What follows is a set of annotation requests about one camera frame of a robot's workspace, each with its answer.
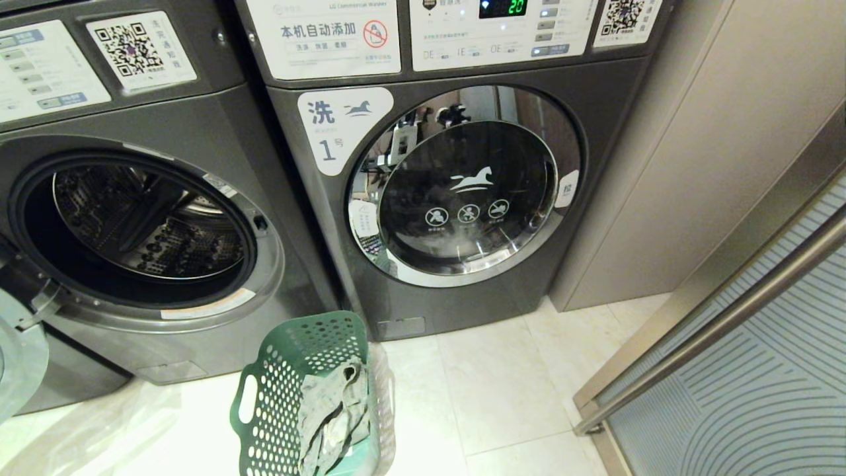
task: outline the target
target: plastic basket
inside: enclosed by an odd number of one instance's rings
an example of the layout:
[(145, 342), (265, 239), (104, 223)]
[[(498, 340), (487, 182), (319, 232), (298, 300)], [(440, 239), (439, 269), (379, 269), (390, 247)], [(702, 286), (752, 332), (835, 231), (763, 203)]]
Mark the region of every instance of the plastic basket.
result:
[[(370, 436), (348, 451), (328, 474), (370, 476), (379, 463), (379, 418), (365, 323), (347, 311), (297, 318), (280, 324), (261, 344), (258, 359), (244, 367), (229, 422), (241, 439), (242, 476), (299, 476), (297, 412), (299, 388), (307, 374), (326, 375), (350, 357), (367, 368)], [(239, 417), (244, 387), (250, 376), (258, 389), (249, 422)]]

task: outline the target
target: white horse logo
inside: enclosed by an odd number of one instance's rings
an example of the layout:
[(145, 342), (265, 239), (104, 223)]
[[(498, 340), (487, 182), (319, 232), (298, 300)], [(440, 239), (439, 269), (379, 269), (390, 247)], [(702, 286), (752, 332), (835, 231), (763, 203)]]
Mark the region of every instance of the white horse logo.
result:
[(466, 191), (472, 190), (485, 190), (487, 186), (480, 185), (493, 185), (493, 182), (487, 179), (487, 176), (490, 174), (493, 174), (491, 168), (485, 167), (480, 170), (478, 174), (472, 177), (465, 177), (463, 175), (453, 175), (452, 177), (450, 177), (450, 179), (461, 181), (449, 190), (458, 190), (456, 193), (464, 193)]

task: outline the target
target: closed washing machine door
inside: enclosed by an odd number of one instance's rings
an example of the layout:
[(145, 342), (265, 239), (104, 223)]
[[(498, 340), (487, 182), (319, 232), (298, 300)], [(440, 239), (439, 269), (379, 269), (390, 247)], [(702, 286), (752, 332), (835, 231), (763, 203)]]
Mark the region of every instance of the closed washing machine door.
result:
[(574, 121), (546, 96), (474, 86), (385, 129), (349, 188), (361, 251), (398, 280), (468, 285), (524, 261), (561, 224), (579, 182)]

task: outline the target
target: floor tile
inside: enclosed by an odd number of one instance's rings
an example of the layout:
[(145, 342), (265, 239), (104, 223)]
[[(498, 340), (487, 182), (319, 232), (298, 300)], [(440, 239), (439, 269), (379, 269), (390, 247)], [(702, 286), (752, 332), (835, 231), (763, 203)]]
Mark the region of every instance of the floor tile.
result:
[(608, 306), (556, 313), (545, 299), (524, 316), (570, 421), (581, 416), (573, 396), (626, 339)]
[(470, 476), (605, 476), (571, 431), (468, 457), (467, 466)]
[[(395, 455), (388, 476), (467, 474), (435, 337), (382, 344), (393, 372)], [(383, 444), (383, 459), (390, 459)]]
[(144, 383), (125, 435), (110, 452), (114, 476), (237, 473), (240, 440), (229, 424), (239, 374), (180, 385)]
[(672, 293), (656, 294), (654, 296), (639, 297), (628, 301), (608, 304), (614, 317), (623, 326), (626, 337), (630, 337), (640, 329), (652, 314), (667, 302)]
[(437, 339), (465, 455), (571, 428), (522, 318)]
[(21, 442), (21, 427), (29, 426), (38, 435), (0, 462), (0, 475), (112, 474), (111, 457), (134, 415), (140, 388), (134, 381), (109, 396), (12, 418), (0, 426), (4, 446), (7, 441)]

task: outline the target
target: digital display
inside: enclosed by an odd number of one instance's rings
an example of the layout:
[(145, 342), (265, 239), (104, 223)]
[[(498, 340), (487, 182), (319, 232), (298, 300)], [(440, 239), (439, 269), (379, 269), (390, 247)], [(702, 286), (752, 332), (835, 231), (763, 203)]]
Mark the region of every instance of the digital display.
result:
[(528, 0), (479, 0), (479, 18), (521, 17)]

